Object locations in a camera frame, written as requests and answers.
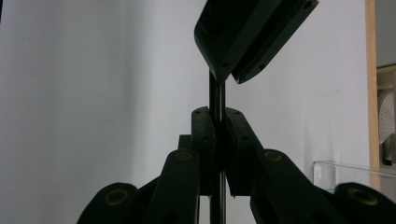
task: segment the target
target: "white backdrop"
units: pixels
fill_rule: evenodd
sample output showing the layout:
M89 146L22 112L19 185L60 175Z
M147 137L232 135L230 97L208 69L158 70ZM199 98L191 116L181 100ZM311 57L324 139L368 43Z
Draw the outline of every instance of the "white backdrop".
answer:
M161 172L208 104L204 4L4 1L0 223L75 223L102 187ZM260 75L228 80L227 104L307 175L314 160L367 165L365 46L364 1L321 0ZM229 203L228 223L254 223L247 199Z

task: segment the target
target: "metal rod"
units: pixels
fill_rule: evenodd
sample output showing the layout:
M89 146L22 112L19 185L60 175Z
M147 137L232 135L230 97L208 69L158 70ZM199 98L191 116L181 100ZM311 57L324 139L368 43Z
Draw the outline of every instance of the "metal rod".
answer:
M209 78L209 111L217 137L216 160L218 172L214 176L212 194L210 196L210 223L225 224L226 222L226 177L224 169L225 144L221 134L221 126L225 117L225 82L218 83L210 73Z

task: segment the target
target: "wooden frame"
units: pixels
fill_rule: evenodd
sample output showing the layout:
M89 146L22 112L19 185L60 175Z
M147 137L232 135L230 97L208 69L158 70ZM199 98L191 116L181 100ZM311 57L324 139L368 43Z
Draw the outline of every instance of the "wooden frame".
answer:
M378 106L375 52L375 0L366 0L366 53L370 167L379 168Z

